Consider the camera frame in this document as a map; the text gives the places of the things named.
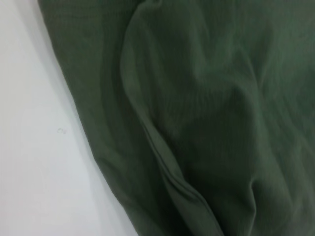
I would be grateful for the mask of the dark green FREE! t-shirt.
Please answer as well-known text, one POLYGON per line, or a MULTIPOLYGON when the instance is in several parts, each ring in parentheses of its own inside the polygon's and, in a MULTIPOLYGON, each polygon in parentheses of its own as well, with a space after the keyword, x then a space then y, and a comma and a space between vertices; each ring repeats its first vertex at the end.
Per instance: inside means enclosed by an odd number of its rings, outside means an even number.
POLYGON ((38 0, 139 236, 315 236, 315 0, 38 0))

